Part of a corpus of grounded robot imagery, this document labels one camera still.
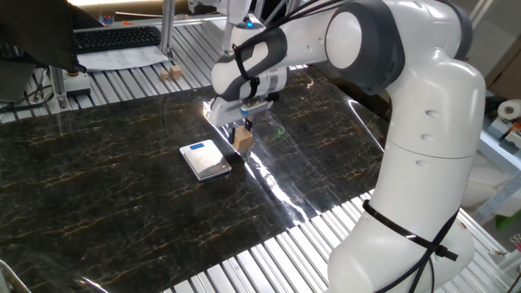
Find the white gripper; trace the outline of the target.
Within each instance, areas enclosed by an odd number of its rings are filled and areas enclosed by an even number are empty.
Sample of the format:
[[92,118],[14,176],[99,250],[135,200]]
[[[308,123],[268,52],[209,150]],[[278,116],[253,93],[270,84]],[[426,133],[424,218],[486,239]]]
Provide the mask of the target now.
[[[213,98],[208,109],[208,121],[212,125],[219,127],[244,119],[244,128],[251,132],[253,126],[251,119],[254,115],[243,114],[242,106],[243,103],[240,100],[228,102],[220,97]],[[228,142],[234,142],[235,132],[235,127],[229,128]]]

